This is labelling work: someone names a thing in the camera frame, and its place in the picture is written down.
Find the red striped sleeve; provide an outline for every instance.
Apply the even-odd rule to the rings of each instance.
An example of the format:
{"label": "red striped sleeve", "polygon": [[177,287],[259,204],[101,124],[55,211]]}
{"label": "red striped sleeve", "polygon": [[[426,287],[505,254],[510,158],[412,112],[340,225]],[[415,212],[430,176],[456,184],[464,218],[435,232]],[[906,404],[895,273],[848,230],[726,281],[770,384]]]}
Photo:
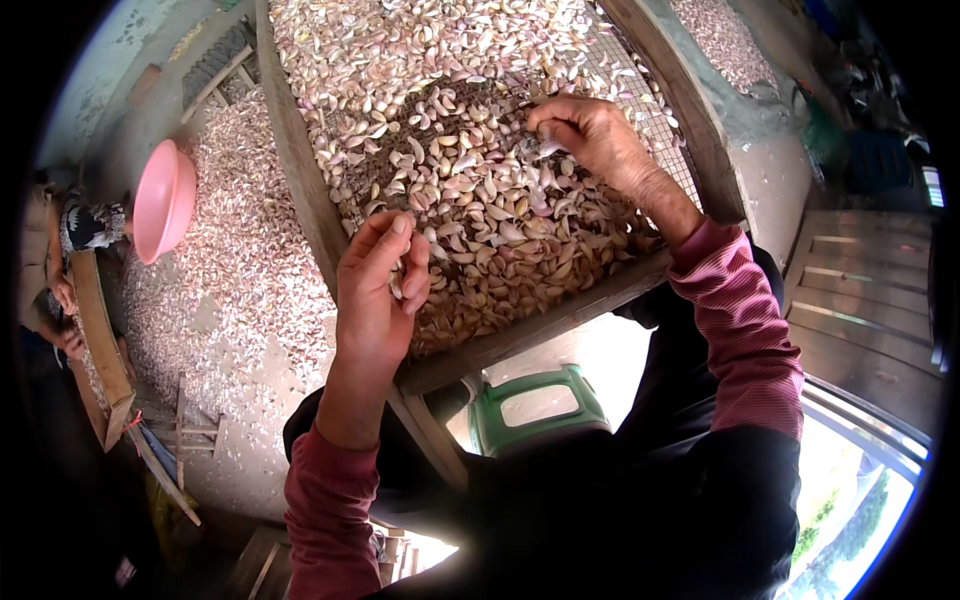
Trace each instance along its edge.
{"label": "red striped sleeve", "polygon": [[380,589],[367,522],[378,483],[376,450],[344,450],[316,426],[294,442],[283,487],[293,547],[292,600],[352,599]]}
{"label": "red striped sleeve", "polygon": [[747,236],[708,219],[674,252],[667,274],[677,294],[693,302],[709,344],[707,365],[720,380],[710,429],[759,425],[799,440],[800,349],[790,345],[789,326]]}

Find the hand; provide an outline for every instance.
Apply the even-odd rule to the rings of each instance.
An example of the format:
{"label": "hand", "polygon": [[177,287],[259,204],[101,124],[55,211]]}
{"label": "hand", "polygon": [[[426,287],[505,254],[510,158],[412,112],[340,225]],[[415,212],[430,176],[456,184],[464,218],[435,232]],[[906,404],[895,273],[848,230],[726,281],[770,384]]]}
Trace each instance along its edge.
{"label": "hand", "polygon": [[67,327],[57,335],[57,348],[70,360],[84,360],[84,336],[75,327]]}
{"label": "hand", "polygon": [[77,300],[73,295],[73,286],[66,280],[63,273],[51,274],[47,280],[47,287],[50,288],[54,298],[63,307],[63,314],[72,315],[77,312]]}
{"label": "hand", "polygon": [[534,108],[527,129],[556,140],[606,185],[628,196],[659,170],[612,102],[560,94]]}
{"label": "hand", "polygon": [[534,108],[527,129],[555,139],[593,175],[650,217],[671,250],[705,221],[676,181],[647,155],[612,102],[560,94]]}
{"label": "hand", "polygon": [[[414,313],[430,293],[429,243],[413,228],[414,220],[406,213],[374,214],[357,231],[337,267],[336,361],[341,369],[362,373],[366,381],[393,379],[413,337]],[[408,243],[401,303],[391,293],[387,277]]]}

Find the window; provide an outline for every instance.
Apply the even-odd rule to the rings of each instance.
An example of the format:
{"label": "window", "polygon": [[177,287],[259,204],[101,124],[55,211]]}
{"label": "window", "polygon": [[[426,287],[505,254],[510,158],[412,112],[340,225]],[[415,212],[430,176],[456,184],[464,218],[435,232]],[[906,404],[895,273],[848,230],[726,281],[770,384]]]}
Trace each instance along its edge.
{"label": "window", "polygon": [[800,537],[780,598],[840,600],[870,569],[913,495],[929,439],[814,377],[804,384]]}
{"label": "window", "polygon": [[924,167],[924,181],[926,181],[926,191],[930,196],[930,204],[933,206],[944,205],[944,195],[940,191],[940,174],[933,167]]}

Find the green plastic stool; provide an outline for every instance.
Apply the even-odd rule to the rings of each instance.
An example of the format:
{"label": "green plastic stool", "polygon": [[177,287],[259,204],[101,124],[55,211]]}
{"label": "green plastic stool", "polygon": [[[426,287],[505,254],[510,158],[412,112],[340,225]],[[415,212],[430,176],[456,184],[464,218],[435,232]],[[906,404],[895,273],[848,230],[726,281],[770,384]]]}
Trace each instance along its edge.
{"label": "green plastic stool", "polygon": [[[559,371],[527,375],[497,387],[478,378],[463,381],[471,396],[467,405],[470,440],[476,453],[482,456],[502,458],[582,431],[611,431],[596,393],[578,365],[563,365]],[[508,398],[555,385],[566,386],[573,392],[577,410],[516,427],[504,422],[501,406]]]}

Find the plastic bowl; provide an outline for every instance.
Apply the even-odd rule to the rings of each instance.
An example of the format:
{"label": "plastic bowl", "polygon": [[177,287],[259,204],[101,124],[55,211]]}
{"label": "plastic bowl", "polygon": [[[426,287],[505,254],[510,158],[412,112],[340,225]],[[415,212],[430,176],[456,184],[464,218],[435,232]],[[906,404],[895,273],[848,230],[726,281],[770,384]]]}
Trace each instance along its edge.
{"label": "plastic bowl", "polygon": [[149,265],[186,233],[197,198],[197,172],[172,139],[157,144],[143,168],[133,202],[133,246]]}

